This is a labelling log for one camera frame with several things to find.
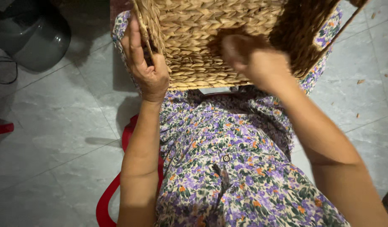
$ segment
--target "hand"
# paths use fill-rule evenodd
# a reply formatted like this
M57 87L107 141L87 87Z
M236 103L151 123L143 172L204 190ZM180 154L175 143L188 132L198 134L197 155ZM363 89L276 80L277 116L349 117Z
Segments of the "hand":
M165 57L153 54L154 66L146 64L141 45L141 33L135 13L131 14L128 28L121 39L128 66L142 89L142 99L161 104L169 87L169 73Z
M284 84L296 80L289 58L272 48L264 36L230 35L222 40L223 58L263 91L277 95Z

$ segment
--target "purple floral fabric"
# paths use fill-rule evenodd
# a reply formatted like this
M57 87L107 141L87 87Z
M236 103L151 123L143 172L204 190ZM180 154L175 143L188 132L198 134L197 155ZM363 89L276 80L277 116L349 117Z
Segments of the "purple floral fabric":
M120 39L129 12L116 19ZM322 28L324 47L339 30L340 9ZM309 94L328 54L299 81ZM330 201L291 164L294 132L280 101L257 90L205 97L167 92L160 114L164 180L155 226L349 226Z

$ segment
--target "tile grout line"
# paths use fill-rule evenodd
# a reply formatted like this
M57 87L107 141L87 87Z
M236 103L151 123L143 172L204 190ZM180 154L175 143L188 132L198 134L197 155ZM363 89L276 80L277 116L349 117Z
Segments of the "tile grout line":
M379 118L378 120L374 120L374 121L372 121L372 122L369 122L369 123L366 123L366 124L364 124L364 125L358 126L357 128L354 128L354 129L352 129L352 130L343 132L343 134L352 132L352 131L354 131L354 130L356 130L356 129L362 128L362 127L364 127L364 126L367 126L367 125L372 124L372 123L374 123L374 122L380 121L380 120L385 119L385 118L387 118L387 117L388 117L388 116L381 117L381 118Z
M365 23L367 24L367 29L364 29L364 30L362 30L362 31L360 31L360 32L358 32L358 33L355 33L355 34L353 34L353 35L350 36L350 37L347 37L347 38L345 38L345 39L343 39L343 40L338 41L337 43L341 43L341 42L343 42L344 40L347 40L347 39L349 39L349 38L351 38L351 37L353 37L353 36L356 36L356 35L358 35L358 34L364 32L364 31L366 31L366 30L369 30L369 29L371 29L371 28L373 28L373 27L376 27L376 26L378 26L378 25L380 25L380 24L382 24L382 23L388 22L388 20L386 20L386 21L381 22L381 23L379 23L379 24L377 24L377 25L374 25L374 26L372 26L372 27L369 27L369 26L368 26L368 19L367 19L367 15L366 15L365 11L364 11L364 15L365 15Z
M98 147L98 148L96 148L96 149L94 149L94 150L91 150L91 151L85 153L85 154L82 154L81 156L75 157L75 158L73 158L73 159L71 159L71 160L69 160L69 161L66 161L66 162L64 162L64 163L61 163L60 165L58 165L58 166L56 166L56 167L47 169L47 170L45 170L45 171L43 171L43 172L41 172L41 173L39 173L39 174L37 174L37 175L35 175L35 176L32 176L32 177L30 177L30 178L27 178L27 179L25 179L25 180L23 180L23 181L20 181L20 182L18 182L18 183L15 183L14 185L11 185L11 186L9 186L9 187L7 187L7 188L4 188L4 189L0 190L0 193L1 193L1 192L4 192L4 191L6 191L6 190L8 190L9 188L12 188L12 187L15 187L15 186L17 186L17 185L19 185L19 184L21 184L21 183L24 183L24 182L30 180L31 178L35 178L35 177L37 177L37 176L40 176L40 175L43 174L43 173L46 173L46 172L51 171L51 170L53 170L53 169L55 169L55 168L57 168L57 167L60 167L60 166L66 164L66 163L68 163L68 162L70 162L70 161L75 160L76 158L85 156L86 154L89 154L89 153L91 153L91 152L93 152L93 151L96 151L97 149L100 149L100 148L102 148L102 147L104 147L104 146L107 146L107 145L109 145L110 143L113 143L113 142L114 142L114 141L111 141L111 142L109 142L109 143L107 143L107 144L105 144L105 145L103 145L103 146L101 146L101 147Z
M376 64L377 64L377 66L378 66L378 70L379 70L379 78L381 79L381 82L382 82L382 88L383 88L383 94L385 95L386 106L388 107L388 96L386 95L385 85L383 84L383 76L382 76L382 73L381 73L381 68L380 68L380 66L379 66L378 54L377 54L375 45L373 44L373 36L372 36L372 33L371 33L371 28L368 29L369 38L371 38L371 45L372 45L372 48L373 48L373 54L374 54L374 56L375 56Z
M110 44L111 44L111 43L108 43L108 44L106 44L106 45L100 47L99 49L104 48L105 46L110 45ZM117 139L117 135L116 135L116 133L114 132L114 129L111 127L110 122L108 121L106 115L105 115L104 112L103 112L103 109L102 109L101 106L99 105L99 103L98 103L96 97L93 95L93 92L91 91L89 85L86 83L85 77L83 76L83 73L80 71L78 65L76 64L76 61L75 61L75 67L78 69L80 75L82 76L82 79L83 79L83 81L85 82L85 84L86 84L86 86L87 86L87 89L89 90L90 94L91 94L92 97L94 98L94 100L95 100L95 102L96 102L96 105L100 108L101 114L104 116L104 119L106 119L108 126L110 127L111 131L113 132L114 136L116 137L116 140L118 140L118 139Z
M104 45L104 46L102 46L102 47L96 49L95 51L97 51L97 50L99 50L99 49L101 49L101 48L104 48L106 45ZM61 68L59 68L58 70L60 70L60 69L62 69L62 68L64 68L64 67L66 67L66 66L68 66L68 65L70 65L70 64L75 64L75 63L76 63L76 61L73 61L73 62L71 62L71 63L69 63L69 64L67 64L67 65L65 65L65 66L63 66L63 67L61 67ZM91 90L90 90L90 87L87 85L87 83L86 83L86 81L85 81L85 78L83 77L83 74L80 72L80 70L79 70L79 68L77 67L76 64L75 64L75 67L78 69L80 75L82 76L82 79L83 79L83 81L85 82L87 88L89 89L90 94L91 94L92 97L95 99L96 104L97 104L97 106L100 108L101 113L103 114L104 118L106 119L108 126L110 126L110 123L108 122L106 116L104 115L103 110L102 110L101 107L98 105L96 98L93 96L93 94L92 94L92 92L91 92ZM33 83L35 83L35 82L37 82L37 81L39 81L39 80L45 78L46 76L51 75L52 73L47 74L47 75L45 75L44 77L42 77L42 78L40 78L40 79L38 79L38 80L36 80L36 81L30 83L30 84L33 84ZM24 89L25 87L29 86L30 84L24 86L23 88L20 88L20 89L18 89L18 90L15 90L13 93L8 94L8 95L6 95L6 96L0 98L0 100L3 99L3 98L8 97L8 96L10 96L10 95L13 95L13 94L16 93L17 91ZM14 114L14 116L16 117L16 121L17 121L17 122L19 123L19 125L23 128L23 126L20 124L20 121L18 120L18 117L16 116L16 114L15 114L15 112L12 110L12 108L11 108L9 105L7 105L7 103L5 103L5 106L8 107L9 110ZM111 128L111 131L113 132L113 134L114 134L114 136L115 136L116 139L113 140L113 141L111 141L111 142L109 142L109 143L107 143L107 144L105 144L105 145L103 145L103 146L101 146L101 147L107 146L108 144L110 144L110 143L112 143L112 142L114 142L114 141L118 141L118 140L119 140L119 139L117 139L117 136L116 136L116 134L114 133L114 130L113 130L112 128ZM96 148L96 149L94 149L94 150L92 150L92 151L89 151L89 152L87 152L87 153L85 153L85 154L82 154L81 156L84 156L84 155L86 155L86 154L88 154L88 153L90 153L90 152L93 152L93 151L95 151L95 150L97 150L97 149L99 149L99 148L101 148L101 147L98 147L98 148ZM67 161L67 162L64 162L64 163L58 165L58 166L61 166L61 165L65 164L65 163L68 163L68 162L70 162L70 161L72 161L72 160L75 160L75 159L78 158L78 157L75 157L75 158L73 158L73 159L71 159L71 160L69 160L69 161ZM28 181L28 180L30 180L31 178L34 178L34 177L36 177L36 176L39 176L39 175L41 175L41 174L43 174L43 173L45 173L45 172L47 172L47 171L50 171L50 170L52 170L52 169L54 169L54 168L57 168L58 166L53 167L53 168L50 168L50 169L48 169L48 170L45 170L44 172L39 173L39 174L37 174L37 175L35 175L35 176L29 177L29 178L25 179L24 181L20 181L20 182L14 184L14 185L11 185L11 186L9 186L9 187L7 187L7 188L4 188L4 189L0 190L0 192L3 192L3 191L5 191L6 189L9 189L9 188L14 187L14 186L16 186L16 185L19 185L20 183L23 183L23 182L25 182L25 181Z
M66 193L65 193L64 187L62 187L62 185L59 183L57 177L54 175L54 173L53 173L51 170L49 170L49 173L50 173L50 175L54 178L55 182L58 184L58 186L60 187L61 192L63 193L63 195L64 195L65 198L66 198ZM79 214L79 212L77 211L77 209L75 209L74 206L72 206L71 204L69 204L65 199L63 200L63 202L65 202L66 205L68 205L68 206L73 210L73 212L75 212L75 214L78 216L78 218L80 219L80 221L84 221L84 218L82 218L82 215Z
M84 57L87 57L87 56L89 56L90 54L94 53L95 51L97 51L97 50L99 50L99 49L101 49L101 48L103 48L103 47L105 47L106 45L109 45L109 44L111 44L111 41L110 41L109 43L107 43L107 44L105 44L105 45L103 45L103 46L101 46L101 47L99 47L99 48L93 50L91 53L88 53L88 54L86 54L86 55L84 55L84 56L82 56L82 57L79 57L79 58L73 60L72 62L70 62L70 63L68 63L68 64L66 64L66 65L64 65L64 66L62 66L62 67L60 67L60 68L58 68L57 70L54 70L53 72L51 72L51 73L49 73L49 74L47 74L47 75L41 77L40 79L35 80L35 81L29 83L28 85L26 85L26 86L24 86L24 87L21 87L21 88L19 88L19 89L16 89L16 90L14 90L12 93L10 93L10 94L7 94L7 95L5 95L5 96L3 96L3 97L0 97L0 100L1 100L1 99L4 99L4 98L6 98L6 97L8 97L8 96L10 96L10 95L13 95L13 94L16 93L17 91L22 90L22 89L28 87L29 85L34 84L35 82L44 79L45 77L47 77L47 76L49 76L49 75L55 73L56 71L58 71L58 70L60 70L60 69L63 69L64 67L66 67L66 66L68 66L68 65L70 65L70 64L74 64L77 60L80 60L80 59L82 59L82 58L84 58Z

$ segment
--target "floor tile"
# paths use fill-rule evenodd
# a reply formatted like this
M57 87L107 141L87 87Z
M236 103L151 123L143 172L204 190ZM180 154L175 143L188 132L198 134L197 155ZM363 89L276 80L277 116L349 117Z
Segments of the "floor tile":
M11 95L9 104L55 167L116 137L79 70L70 64Z
M372 35L381 73L380 77L383 81L386 98L388 100L388 77L384 76L385 74L388 75L388 21L370 28L369 31Z
M141 98L113 44L76 62L87 85L120 138L129 119L139 113Z
M388 117L346 135L363 158L378 190L388 190Z
M6 101L0 100L0 119L13 123L14 131L0 134L0 191L48 170L51 161L34 146Z
M118 141L78 157L52 170L69 204L87 226L97 226L96 205L107 186L121 170L123 151ZM119 200L110 206L116 215Z
M358 80L320 80L310 96L345 132L388 116L382 82L357 82Z
M341 18L341 26L343 26L355 12L357 7L354 7L350 4L350 2L346 0L341 1L340 7L341 10L343 10L343 17ZM348 37L351 37L366 29L368 29L367 19L365 18L364 12L361 11L355 16L355 18L347 26L347 28L344 29L344 31L340 34L340 36L337 38L337 42L347 39Z
M363 31L333 46L321 80L379 79L379 67L375 58L369 31Z
M371 28L378 25L388 20L388 0L371 0L364 8L364 11L368 26Z
M306 156L303 150L295 152L291 155L292 164L300 168L303 173L308 177L308 179L314 184L315 180L312 173L312 168L308 157Z
M7 55L0 49L0 57L2 56ZM0 98L13 94L16 90L19 90L70 63L69 59L62 58L55 66L43 72L33 72L19 65L18 77L15 82L12 84L0 84ZM0 63L1 81L11 81L15 77L16 67L14 63Z
M0 193L0 226L82 227L50 172Z
M108 205L108 214L114 222L118 220L118 214L120 212L120 187L117 188L116 192L111 197Z

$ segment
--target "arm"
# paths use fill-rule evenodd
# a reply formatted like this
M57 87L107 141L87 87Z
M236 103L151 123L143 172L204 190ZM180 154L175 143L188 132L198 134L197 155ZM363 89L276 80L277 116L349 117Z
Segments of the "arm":
M156 220L159 112L169 86L169 74L162 55L154 54L155 66L146 65L135 15L131 16L121 44L143 94L138 121L122 160L117 226L152 226Z
M347 137L308 99L290 73L287 57L271 47L249 50L238 36L223 41L225 59L258 89L277 96L311 162L318 189L352 226L388 226L388 215L368 170Z

